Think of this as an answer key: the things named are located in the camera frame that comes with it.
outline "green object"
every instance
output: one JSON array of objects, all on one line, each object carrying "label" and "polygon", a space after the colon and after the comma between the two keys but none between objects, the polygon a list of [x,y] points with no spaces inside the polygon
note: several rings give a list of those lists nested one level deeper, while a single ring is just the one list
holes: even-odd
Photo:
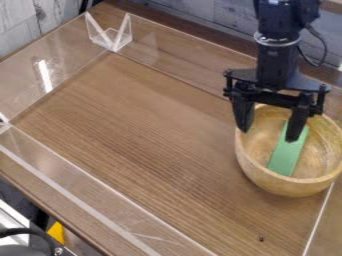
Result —
[{"label": "green object", "polygon": [[309,127],[305,126],[298,141],[286,142],[286,130],[289,122],[286,122],[282,135],[273,152],[273,156],[268,165],[268,168],[284,176],[293,176],[296,165],[301,156],[304,145],[306,142]]}]

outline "transparent plastic wall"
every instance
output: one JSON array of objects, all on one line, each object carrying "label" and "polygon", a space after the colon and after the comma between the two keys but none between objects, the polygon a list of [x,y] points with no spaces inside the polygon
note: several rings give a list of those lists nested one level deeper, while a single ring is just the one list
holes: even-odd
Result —
[{"label": "transparent plastic wall", "polygon": [[[41,200],[65,200],[66,215],[61,216],[65,223],[73,222],[69,210],[77,211],[77,216],[97,219],[97,231],[106,232],[113,239],[113,244],[106,245],[109,254],[214,255],[11,124],[11,120],[105,53],[121,54],[218,97],[225,85],[224,70],[256,64],[252,57],[135,15],[118,12],[98,23],[99,15],[106,14],[95,12],[94,16],[81,16],[0,64],[0,112],[3,121],[10,121],[3,122],[0,128],[2,174],[15,184],[21,183],[21,178],[31,177],[33,186],[23,188],[27,193],[34,193],[42,184],[49,185],[50,190]],[[326,113],[341,124],[338,101],[342,102],[342,91],[334,88],[328,97]],[[336,186],[317,212],[305,255],[320,255],[314,252],[320,252],[322,245],[341,243],[342,228],[337,228],[337,223],[342,215],[336,210],[340,195],[341,189]],[[109,201],[117,212],[109,209]]]}]

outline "wooden tabletop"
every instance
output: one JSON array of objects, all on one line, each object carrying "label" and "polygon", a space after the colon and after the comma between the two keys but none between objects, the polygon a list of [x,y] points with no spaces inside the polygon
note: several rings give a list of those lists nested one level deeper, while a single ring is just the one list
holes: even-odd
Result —
[{"label": "wooden tabletop", "polygon": [[[115,2],[94,10],[102,23],[123,16]],[[192,57],[192,45],[185,47]],[[204,53],[204,61],[216,63],[208,72],[216,73],[217,81],[222,80],[224,63],[228,68],[254,65],[253,58],[229,49],[222,59],[209,59],[217,51],[213,45]],[[167,56],[166,61],[181,58]],[[341,74],[329,72],[340,81]],[[236,159],[230,104],[216,91],[208,93],[208,88],[200,90],[158,68],[107,52],[15,120],[15,125],[213,253],[301,255],[325,194],[288,199],[249,181]],[[341,109],[342,94],[334,90],[328,113],[338,120]],[[135,249],[123,251],[125,241],[101,227],[97,218],[62,195],[51,200],[54,192],[47,184],[5,155],[2,159],[5,178],[105,254],[145,255]],[[93,198],[95,207],[97,199],[106,200],[106,188],[91,191],[85,196]],[[117,211],[107,202],[109,215]],[[337,248],[322,247],[326,255],[334,255]]]}]

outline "acrylic bracket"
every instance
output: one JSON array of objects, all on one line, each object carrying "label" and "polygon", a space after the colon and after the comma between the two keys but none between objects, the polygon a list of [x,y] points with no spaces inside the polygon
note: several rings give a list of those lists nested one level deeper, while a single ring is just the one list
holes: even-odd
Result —
[{"label": "acrylic bracket", "polygon": [[118,52],[133,41],[130,14],[126,14],[119,30],[113,28],[103,30],[89,12],[86,13],[86,23],[91,41],[109,51]]}]

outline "black cable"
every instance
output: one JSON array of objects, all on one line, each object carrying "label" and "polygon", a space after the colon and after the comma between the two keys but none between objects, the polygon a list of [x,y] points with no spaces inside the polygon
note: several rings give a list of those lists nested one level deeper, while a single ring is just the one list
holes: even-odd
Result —
[{"label": "black cable", "polygon": [[45,239],[45,241],[49,243],[50,255],[55,256],[54,240],[53,240],[51,236],[47,233],[45,233],[43,231],[34,230],[30,228],[0,229],[0,238],[6,238],[9,236],[25,235],[25,234],[30,234],[30,235],[42,237]]},{"label": "black cable", "polygon": [[83,0],[81,4],[81,14],[87,11],[87,7],[89,7],[89,0]]},{"label": "black cable", "polygon": [[314,27],[308,24],[306,25],[306,29],[308,31],[310,32],[310,34],[317,38],[320,39],[320,41],[322,42],[322,45],[324,45],[324,49],[325,49],[325,52],[324,52],[324,56],[322,56],[322,59],[318,63],[316,63],[313,60],[310,60],[310,58],[308,57],[308,55],[304,53],[304,50],[301,48],[301,46],[298,45],[298,51],[300,51],[300,54],[302,55],[304,59],[306,60],[306,62],[314,66],[314,67],[321,67],[322,64],[325,63],[326,61],[326,56],[328,56],[328,44],[326,44],[326,40],[324,38],[324,36],[320,34],[320,32],[314,29]]}]

